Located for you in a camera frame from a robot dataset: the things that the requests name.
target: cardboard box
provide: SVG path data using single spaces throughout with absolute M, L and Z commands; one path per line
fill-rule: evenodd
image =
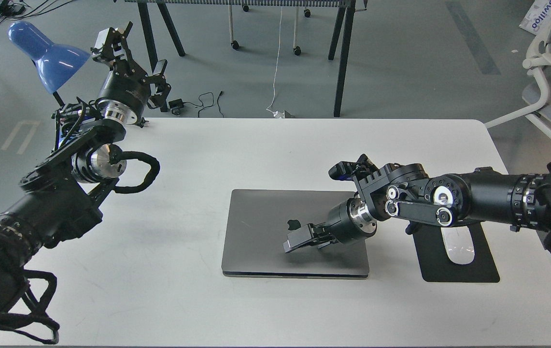
M 535 0 L 529 12 L 520 23 L 520 27 L 537 35 L 542 29 L 551 25 L 551 0 Z

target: power cord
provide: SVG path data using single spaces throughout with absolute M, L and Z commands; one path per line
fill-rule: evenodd
M 223 93 L 224 93 L 224 91 L 221 90 L 220 94 L 217 96 L 217 99 L 215 99 L 215 96 L 213 95 L 213 92 L 202 93 L 198 96 L 198 101 L 200 102 L 200 105 L 194 104 L 191 101 L 184 101 L 183 105 L 191 104 L 191 105 L 195 106 L 196 108 L 201 108 L 200 110 L 198 110 L 198 117 L 200 117 L 200 112 L 202 110 L 205 110 L 207 108 L 211 108 L 211 106 L 214 106 L 215 104 L 217 104 L 217 110 L 220 112 L 220 115 L 222 115 L 222 117 L 224 117 L 224 114 L 222 113 L 222 108 L 220 107 L 220 97 L 223 95 Z M 209 94 L 211 94 L 211 105 L 205 105 L 204 101 L 202 99 L 200 99 L 200 97 L 202 97 L 203 95 L 209 95 Z
M 19 14 L 13 15 L 13 13 L 15 13 L 18 9 L 17 6 L 25 6 L 25 7 L 28 7 L 28 8 L 32 8 L 32 7 L 29 6 L 28 4 L 26 4 L 26 2 L 24 2 L 24 0 L 19 0 L 19 2 L 14 2 L 13 0 L 9 0 L 6 4 L 6 6 L 4 7 L 5 11 L 0 11 L 0 25 L 6 19 L 21 20 L 21 19 L 36 17 L 38 15 L 42 15 L 42 14 L 49 13 L 50 11 L 54 11 L 55 9 L 57 9 L 59 7 L 63 7 L 66 4 L 69 4 L 69 3 L 74 2 L 74 1 L 75 0 L 68 0 L 67 2 L 64 2 L 63 4 L 60 4 L 59 6 L 53 7 L 52 9 L 49 9 L 49 10 L 46 11 L 46 9 L 48 9 L 49 7 L 51 7 L 54 4 L 56 4 L 57 2 L 59 2 L 59 0 L 53 0 L 49 4 L 48 4 L 49 0 L 45 0 L 39 6 L 32 9 L 32 11 L 30 11 L 29 13 L 26 13 L 24 15 L 19 15 Z
M 277 46 L 277 59 L 275 61 L 275 74 L 273 75 L 273 99 L 271 100 L 271 104 L 269 104 L 269 106 L 267 106 L 267 108 L 265 110 L 267 110 L 268 112 L 271 112 L 273 114 L 273 116 L 275 116 L 277 114 L 277 112 L 273 112 L 273 110 L 271 110 L 271 106 L 273 106 L 273 103 L 275 102 L 275 77 L 277 77 L 277 68 L 278 68 L 278 64 L 280 63 L 280 48 L 282 48 L 282 17 L 283 17 L 283 14 L 284 14 L 284 7 L 280 7 L 280 30 L 279 30 L 279 33 L 278 33 L 278 46 Z

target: gray laptop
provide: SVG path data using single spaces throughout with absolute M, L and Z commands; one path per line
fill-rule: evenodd
M 321 223 L 353 196 L 343 191 L 236 189 L 232 192 L 222 272 L 236 277 L 366 278 L 366 243 L 302 247 L 284 253 L 288 221 Z

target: floor marking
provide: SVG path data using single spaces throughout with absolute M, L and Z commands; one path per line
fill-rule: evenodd
M 26 135 L 26 138 L 24 138 L 24 141 L 22 142 L 22 145 L 17 150 L 16 154 L 22 155 L 24 154 L 24 151 L 26 151 L 26 147 L 28 147 L 28 144 L 33 139 L 33 136 L 35 135 L 35 132 L 37 131 L 37 127 L 39 126 L 39 121 L 28 121 L 28 120 L 22 120 L 15 125 L 7 139 L 5 140 L 3 146 L 1 146 L 1 150 L 6 151 L 7 148 L 11 145 L 13 142 L 13 139 L 17 135 L 18 132 L 20 132 L 20 128 L 24 125 L 30 125 L 30 131 Z
M 498 70 L 498 66 L 494 63 L 494 59 L 492 59 L 490 52 L 483 44 L 475 26 L 470 21 L 468 15 L 466 15 L 462 4 L 459 1 L 446 1 L 445 5 L 447 5 L 447 9 L 452 15 L 453 21 L 456 22 L 456 26 L 464 38 L 470 53 L 472 53 L 475 62 L 477 62 L 481 73 L 484 75 L 500 75 L 501 72 Z

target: white cable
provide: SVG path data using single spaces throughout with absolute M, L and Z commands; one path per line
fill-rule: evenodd
M 282 47 L 282 15 L 284 14 L 284 7 L 280 7 L 280 32 L 278 34 L 278 46 L 277 46 L 277 60 L 275 61 L 275 75 L 273 75 L 273 99 L 271 100 L 271 104 L 267 106 L 265 110 L 268 112 L 271 112 L 273 116 L 277 114 L 277 112 L 273 112 L 271 110 L 271 106 L 273 106 L 273 103 L 275 102 L 275 77 L 277 77 L 277 66 L 280 63 L 280 48 Z

